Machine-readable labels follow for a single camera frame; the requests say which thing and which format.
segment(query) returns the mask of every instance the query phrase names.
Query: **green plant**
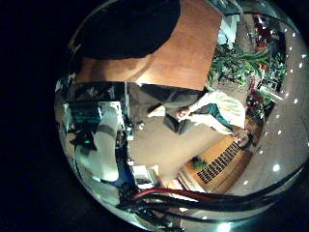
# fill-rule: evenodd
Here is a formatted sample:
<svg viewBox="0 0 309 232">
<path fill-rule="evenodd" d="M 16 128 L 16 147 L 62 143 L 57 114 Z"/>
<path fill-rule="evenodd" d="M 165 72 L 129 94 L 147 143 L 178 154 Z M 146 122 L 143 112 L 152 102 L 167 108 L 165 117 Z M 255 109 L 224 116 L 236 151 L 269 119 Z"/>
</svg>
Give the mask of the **green plant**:
<svg viewBox="0 0 309 232">
<path fill-rule="evenodd" d="M 205 160 L 197 157 L 193 158 L 191 161 L 193 170 L 206 169 L 209 166 L 209 164 Z"/>
<path fill-rule="evenodd" d="M 210 86 L 214 81 L 220 81 L 223 77 L 239 85 L 244 85 L 247 76 L 252 73 L 262 77 L 260 65 L 269 65 L 268 60 L 269 51 L 267 49 L 249 53 L 235 43 L 232 48 L 227 44 L 218 44 L 209 71 Z"/>
<path fill-rule="evenodd" d="M 271 59 L 269 72 L 266 75 L 268 79 L 276 79 L 280 82 L 284 80 L 287 73 L 287 66 L 285 64 L 285 58 L 281 53 L 278 53 L 273 59 Z"/>
</svg>

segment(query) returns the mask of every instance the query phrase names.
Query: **cable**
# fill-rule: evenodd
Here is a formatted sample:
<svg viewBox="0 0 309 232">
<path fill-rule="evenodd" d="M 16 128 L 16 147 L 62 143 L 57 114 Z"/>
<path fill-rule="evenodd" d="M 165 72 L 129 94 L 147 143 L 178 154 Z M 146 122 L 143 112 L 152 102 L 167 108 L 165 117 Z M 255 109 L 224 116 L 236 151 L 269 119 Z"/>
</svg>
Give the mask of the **cable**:
<svg viewBox="0 0 309 232">
<path fill-rule="evenodd" d="M 171 189 L 171 188 L 161 188 L 161 187 L 154 187 L 154 188 L 149 188 L 142 190 L 135 194 L 132 197 L 132 200 L 137 200 L 138 198 L 148 195 L 151 193 L 155 192 L 163 192 L 163 193 L 173 193 L 181 196 L 186 196 L 195 200 L 200 200 L 200 201 L 213 201 L 215 199 L 212 199 L 211 197 L 208 197 L 204 195 L 202 192 L 195 192 L 195 191 L 190 191 L 190 190 L 182 190 L 182 189 Z"/>
<path fill-rule="evenodd" d="M 233 201 L 233 202 L 243 202 L 243 201 L 249 201 L 249 200 L 254 200 L 254 198 L 259 198 L 263 195 L 266 195 L 268 193 L 271 193 L 272 191 L 280 188 L 284 184 L 286 184 L 288 181 L 290 181 L 296 174 L 297 172 L 303 167 L 301 165 L 297 170 L 280 180 L 279 182 L 264 188 L 262 190 L 256 191 L 254 193 L 245 195 L 245 196 L 227 196 L 223 194 L 213 194 L 213 193 L 203 193 L 203 192 L 198 192 L 198 191 L 190 191 L 190 190 L 179 190 L 179 189 L 170 189 L 170 188 L 149 188 L 145 189 L 143 191 L 138 192 L 132 197 L 132 200 L 138 200 L 138 199 L 145 199 L 146 195 L 153 194 L 155 192 L 164 192 L 164 193 L 175 193 L 178 195 L 186 196 L 192 199 L 200 200 L 200 201 L 215 201 L 215 199 L 220 199 L 218 201 L 220 204 L 222 204 L 224 200 L 226 201 Z"/>
<path fill-rule="evenodd" d="M 169 211 L 163 211 L 163 210 L 159 210 L 159 209 L 152 209 L 152 210 L 156 211 L 158 213 L 164 214 L 166 216 L 191 220 L 191 221 L 195 221 L 195 222 L 203 222 L 203 223 L 220 223 L 220 222 L 227 222 L 227 221 L 229 221 L 229 222 L 239 222 L 239 221 L 242 221 L 242 220 L 248 220 L 248 219 L 255 217 L 255 216 L 251 216 L 251 217 L 243 217 L 243 218 L 239 218 L 239 219 L 201 219 L 201 218 L 197 218 L 197 217 L 183 216 L 183 215 L 179 215 L 179 214 L 176 214 L 176 213 L 172 213 L 172 212 L 169 212 Z"/>
<path fill-rule="evenodd" d="M 215 211 L 215 212 L 238 212 L 238 211 L 248 211 L 254 210 L 257 208 L 261 208 L 266 206 L 270 203 L 273 203 L 279 199 L 281 196 L 279 195 L 272 195 L 272 196 L 265 196 L 263 199 L 258 199 L 256 201 L 251 202 L 243 202 L 241 204 L 235 202 L 226 202 L 226 203 L 219 203 L 216 202 L 193 202 L 187 201 L 182 199 L 171 199 L 168 196 L 163 195 L 149 195 L 148 199 L 153 200 L 161 200 L 163 202 L 158 203 L 147 203 L 147 202 L 133 202 L 131 204 L 127 204 L 125 206 L 120 206 L 123 210 L 131 210 L 131 209 L 149 209 L 149 208 L 164 208 L 167 209 L 169 207 L 172 208 L 180 208 L 184 207 L 187 209 L 197 209 L 197 210 L 208 210 L 208 211 Z"/>
</svg>

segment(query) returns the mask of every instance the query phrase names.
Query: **red cable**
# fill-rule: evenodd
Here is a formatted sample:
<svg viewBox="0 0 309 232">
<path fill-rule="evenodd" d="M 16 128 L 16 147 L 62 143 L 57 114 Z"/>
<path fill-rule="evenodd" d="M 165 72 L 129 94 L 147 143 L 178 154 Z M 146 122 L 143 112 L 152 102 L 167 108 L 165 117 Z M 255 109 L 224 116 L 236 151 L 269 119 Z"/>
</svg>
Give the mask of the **red cable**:
<svg viewBox="0 0 309 232">
<path fill-rule="evenodd" d="M 199 201 L 214 201 L 215 200 L 213 198 L 205 196 L 202 192 L 197 192 L 197 191 L 194 192 L 194 191 L 189 191 L 189 190 L 171 189 L 171 188 L 162 188 L 162 187 L 153 187 L 153 188 L 142 190 L 136 193 L 132 197 L 132 200 L 136 200 L 144 195 L 154 193 L 154 192 L 173 193 L 173 194 L 186 196 L 188 198 L 192 198 L 192 199 L 199 200 Z"/>
</svg>

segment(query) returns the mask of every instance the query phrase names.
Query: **wooden panel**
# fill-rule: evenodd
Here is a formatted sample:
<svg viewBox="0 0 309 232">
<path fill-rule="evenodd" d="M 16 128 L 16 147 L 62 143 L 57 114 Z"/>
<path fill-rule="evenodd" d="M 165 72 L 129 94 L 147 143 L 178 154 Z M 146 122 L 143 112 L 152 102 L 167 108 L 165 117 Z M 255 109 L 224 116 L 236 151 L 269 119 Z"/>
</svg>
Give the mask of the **wooden panel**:
<svg viewBox="0 0 309 232">
<path fill-rule="evenodd" d="M 225 193 L 237 181 L 251 157 L 252 153 L 240 150 L 218 177 L 209 182 L 207 188 L 214 193 Z"/>
<path fill-rule="evenodd" d="M 204 0 L 181 0 L 181 6 L 171 38 L 155 53 L 117 61 L 84 58 L 75 81 L 138 81 L 202 90 L 222 16 Z"/>
<path fill-rule="evenodd" d="M 230 135 L 223 137 L 220 141 L 215 143 L 214 146 L 209 148 L 200 157 L 207 160 L 209 163 L 216 160 L 220 155 L 226 151 L 228 147 L 233 143 L 233 138 Z M 251 160 L 252 153 L 249 151 L 235 150 L 237 153 L 230 159 L 230 162 L 221 171 L 210 179 L 208 182 L 204 182 L 199 176 L 201 170 L 193 170 L 192 162 L 187 162 L 180 173 L 181 180 L 185 181 L 185 184 L 192 190 L 203 189 L 204 191 L 210 191 L 215 193 L 225 193 L 239 178 L 243 170 Z"/>
<path fill-rule="evenodd" d="M 199 157 L 207 163 L 211 163 L 217 159 L 234 141 L 231 135 L 226 135 L 219 141 L 215 142 L 208 150 L 202 153 Z"/>
</svg>

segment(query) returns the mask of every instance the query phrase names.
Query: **shoe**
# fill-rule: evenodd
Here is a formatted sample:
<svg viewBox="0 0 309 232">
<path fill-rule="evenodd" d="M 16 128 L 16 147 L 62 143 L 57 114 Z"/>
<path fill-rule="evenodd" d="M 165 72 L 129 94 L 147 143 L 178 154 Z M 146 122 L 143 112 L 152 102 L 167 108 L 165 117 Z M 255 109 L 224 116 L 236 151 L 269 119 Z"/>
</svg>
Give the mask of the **shoe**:
<svg viewBox="0 0 309 232">
<path fill-rule="evenodd" d="M 161 105 L 161 106 L 157 107 L 152 112 L 150 112 L 147 116 L 149 118 L 165 116 L 165 107 L 164 107 L 164 105 Z"/>
</svg>

